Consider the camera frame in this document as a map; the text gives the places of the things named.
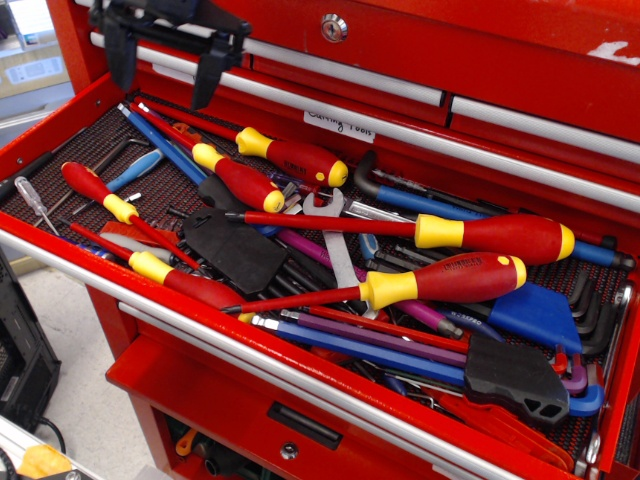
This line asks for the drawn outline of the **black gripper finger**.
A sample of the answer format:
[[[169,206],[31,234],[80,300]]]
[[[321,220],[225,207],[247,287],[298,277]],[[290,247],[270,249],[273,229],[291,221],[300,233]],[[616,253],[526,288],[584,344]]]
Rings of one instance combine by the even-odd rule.
[[[137,39],[135,22],[123,11],[108,9],[104,13],[102,32],[107,64],[112,80],[123,91],[131,89],[136,72]]]
[[[214,32],[209,37],[205,52],[200,55],[195,76],[192,110],[200,110],[209,105],[217,89],[222,74],[236,66],[241,66],[244,55],[244,33]]]

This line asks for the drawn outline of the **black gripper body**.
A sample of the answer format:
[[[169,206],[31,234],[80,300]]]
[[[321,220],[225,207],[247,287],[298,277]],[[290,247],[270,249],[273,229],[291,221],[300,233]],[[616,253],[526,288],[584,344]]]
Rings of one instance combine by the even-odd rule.
[[[205,0],[94,1],[89,12],[93,25],[103,28],[107,21],[126,28],[150,27],[156,20],[171,26],[192,24],[224,33],[247,36],[250,24]]]

